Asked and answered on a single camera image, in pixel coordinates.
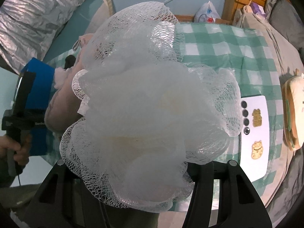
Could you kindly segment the person's left hand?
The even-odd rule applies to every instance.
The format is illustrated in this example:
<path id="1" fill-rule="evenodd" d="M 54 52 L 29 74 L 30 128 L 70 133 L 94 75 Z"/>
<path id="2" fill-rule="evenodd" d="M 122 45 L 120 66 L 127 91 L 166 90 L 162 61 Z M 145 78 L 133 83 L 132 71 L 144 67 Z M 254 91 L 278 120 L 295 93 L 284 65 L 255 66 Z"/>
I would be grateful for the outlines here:
<path id="1" fill-rule="evenodd" d="M 31 148 L 31 135 L 27 134 L 21 144 L 11 139 L 6 134 L 1 136 L 1 159 L 6 158 L 8 150 L 15 151 L 13 159 L 20 165 L 26 166 L 29 162 L 29 151 Z"/>

